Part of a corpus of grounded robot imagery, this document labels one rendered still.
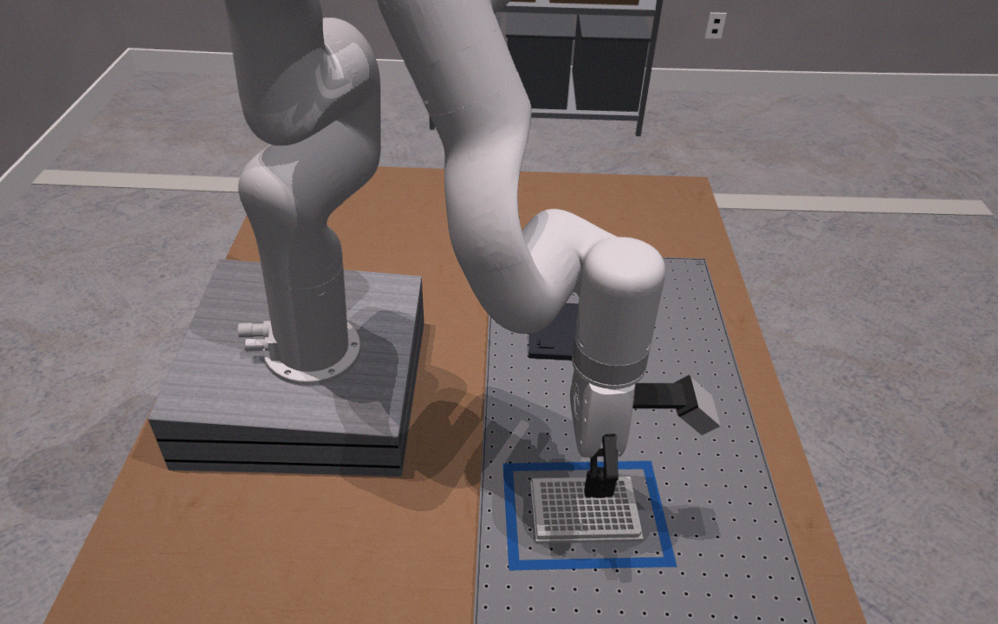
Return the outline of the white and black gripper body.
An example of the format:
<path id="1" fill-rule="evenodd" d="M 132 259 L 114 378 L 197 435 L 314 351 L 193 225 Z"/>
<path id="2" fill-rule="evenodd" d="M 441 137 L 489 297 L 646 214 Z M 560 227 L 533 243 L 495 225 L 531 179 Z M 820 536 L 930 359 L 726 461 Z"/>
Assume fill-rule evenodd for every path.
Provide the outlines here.
<path id="1" fill-rule="evenodd" d="M 570 404 L 577 449 L 581 457 L 592 458 L 601 447 L 602 436 L 605 434 L 615 434 L 615 445 L 620 452 L 617 455 L 622 457 L 632 421 L 635 383 L 643 375 L 645 371 L 640 378 L 630 383 L 608 386 L 586 378 L 574 365 Z"/>

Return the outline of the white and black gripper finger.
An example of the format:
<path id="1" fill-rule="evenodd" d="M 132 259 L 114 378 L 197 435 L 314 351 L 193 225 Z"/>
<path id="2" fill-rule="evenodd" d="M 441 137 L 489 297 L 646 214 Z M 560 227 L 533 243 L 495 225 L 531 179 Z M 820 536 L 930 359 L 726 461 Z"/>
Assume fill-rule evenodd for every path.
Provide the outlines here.
<path id="1" fill-rule="evenodd" d="M 602 436 L 602 444 L 603 449 L 599 449 L 591 458 L 591 470 L 586 475 L 585 497 L 603 498 L 614 495 L 615 482 L 619 479 L 615 434 Z M 597 467 L 597 457 L 605 457 L 605 467 Z"/>

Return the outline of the blue taped rectangle outline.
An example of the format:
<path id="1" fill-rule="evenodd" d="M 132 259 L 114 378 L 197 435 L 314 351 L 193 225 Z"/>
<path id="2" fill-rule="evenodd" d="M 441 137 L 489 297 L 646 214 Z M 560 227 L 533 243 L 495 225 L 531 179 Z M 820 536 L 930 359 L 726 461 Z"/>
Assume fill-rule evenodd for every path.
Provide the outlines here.
<path id="1" fill-rule="evenodd" d="M 590 470 L 590 462 L 557 463 L 508 463 L 503 465 L 504 510 L 506 511 L 509 571 L 537 571 L 537 569 L 615 569 L 662 568 L 677 566 L 671 539 L 663 514 L 663 506 L 655 482 L 652 461 L 618 461 L 618 469 L 643 469 L 652 502 L 652 509 L 660 536 L 663 557 L 635 558 L 550 558 L 550 560 L 519 560 L 516 536 L 514 471 L 567 471 Z"/>

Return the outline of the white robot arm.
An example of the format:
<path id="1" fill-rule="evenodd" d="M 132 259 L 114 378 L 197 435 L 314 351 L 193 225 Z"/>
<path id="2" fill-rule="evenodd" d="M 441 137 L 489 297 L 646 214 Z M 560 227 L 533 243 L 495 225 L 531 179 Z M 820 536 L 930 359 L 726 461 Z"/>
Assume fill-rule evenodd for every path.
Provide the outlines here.
<path id="1" fill-rule="evenodd" d="M 476 299 L 506 330 L 531 335 L 575 292 L 580 373 L 608 386 L 640 378 L 663 291 L 660 252 L 569 211 L 520 224 L 532 110 L 496 22 L 510 0 L 377 1 L 444 146 L 449 237 Z M 363 33 L 322 17 L 320 0 L 224 2 L 244 117 L 269 145 L 244 167 L 238 192 L 270 321 L 239 323 L 238 336 L 264 336 L 245 347 L 264 348 L 276 378 L 319 386 L 360 356 L 327 219 L 377 171 L 378 63 Z M 635 383 L 632 408 L 676 408 L 701 435 L 721 426 L 713 396 L 689 375 Z"/>

